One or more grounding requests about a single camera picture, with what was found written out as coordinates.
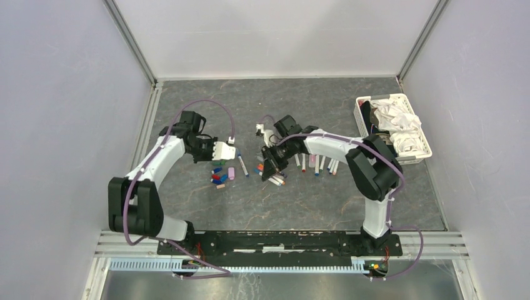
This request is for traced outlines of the white marker dark green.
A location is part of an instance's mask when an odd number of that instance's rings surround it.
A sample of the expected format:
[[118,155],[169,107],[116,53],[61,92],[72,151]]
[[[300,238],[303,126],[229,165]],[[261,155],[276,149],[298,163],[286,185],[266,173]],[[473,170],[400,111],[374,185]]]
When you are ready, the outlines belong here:
[[321,161],[320,161],[320,165],[319,165],[319,170],[320,171],[324,170],[325,160],[326,160],[326,156],[321,156]]

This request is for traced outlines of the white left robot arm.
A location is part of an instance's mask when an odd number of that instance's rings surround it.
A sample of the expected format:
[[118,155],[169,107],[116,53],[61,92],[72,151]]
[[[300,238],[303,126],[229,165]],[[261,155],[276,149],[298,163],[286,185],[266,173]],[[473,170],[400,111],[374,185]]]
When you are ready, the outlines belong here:
[[110,230],[150,238],[172,240],[180,254],[196,248],[196,237],[188,233],[190,222],[165,215],[158,188],[169,170],[185,154],[194,162],[211,161],[217,138],[203,133],[206,118],[183,111],[178,122],[164,127],[149,154],[124,177],[108,184]]

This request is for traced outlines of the small blue white cap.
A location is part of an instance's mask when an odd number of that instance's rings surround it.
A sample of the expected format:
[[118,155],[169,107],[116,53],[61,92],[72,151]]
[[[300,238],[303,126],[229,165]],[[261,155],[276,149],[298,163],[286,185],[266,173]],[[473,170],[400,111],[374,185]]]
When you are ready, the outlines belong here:
[[217,167],[217,168],[213,169],[213,170],[211,171],[211,173],[212,173],[212,174],[216,174],[216,173],[221,172],[222,170],[223,170],[222,167]]

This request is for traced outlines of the white marker green cap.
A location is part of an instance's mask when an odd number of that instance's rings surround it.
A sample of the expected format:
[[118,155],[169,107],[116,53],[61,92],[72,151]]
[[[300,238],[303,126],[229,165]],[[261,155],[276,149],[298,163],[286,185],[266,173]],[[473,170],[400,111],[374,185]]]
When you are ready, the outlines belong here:
[[295,154],[294,155],[294,158],[295,158],[295,162],[296,162],[296,166],[301,169],[301,161],[299,159],[299,155],[298,154]]

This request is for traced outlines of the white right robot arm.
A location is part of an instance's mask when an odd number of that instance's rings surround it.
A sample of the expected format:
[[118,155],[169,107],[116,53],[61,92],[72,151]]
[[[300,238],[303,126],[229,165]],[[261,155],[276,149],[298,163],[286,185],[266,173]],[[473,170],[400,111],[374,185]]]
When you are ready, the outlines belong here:
[[280,174],[297,154],[326,156],[347,164],[357,190],[365,198],[362,250],[377,255],[386,247],[391,233],[389,202],[402,188],[404,176],[395,155],[380,137],[347,137],[317,126],[301,127],[290,115],[276,122],[273,130],[256,124],[256,134],[265,142],[261,149],[263,181]]

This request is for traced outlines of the white acrylic marker peach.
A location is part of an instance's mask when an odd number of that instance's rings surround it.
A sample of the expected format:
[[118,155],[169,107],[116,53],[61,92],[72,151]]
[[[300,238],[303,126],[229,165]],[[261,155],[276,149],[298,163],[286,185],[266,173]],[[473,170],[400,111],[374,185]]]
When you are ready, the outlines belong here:
[[332,175],[336,175],[337,170],[338,170],[338,164],[339,164],[339,161],[335,160],[334,164],[332,165],[332,168],[331,168],[331,174]]

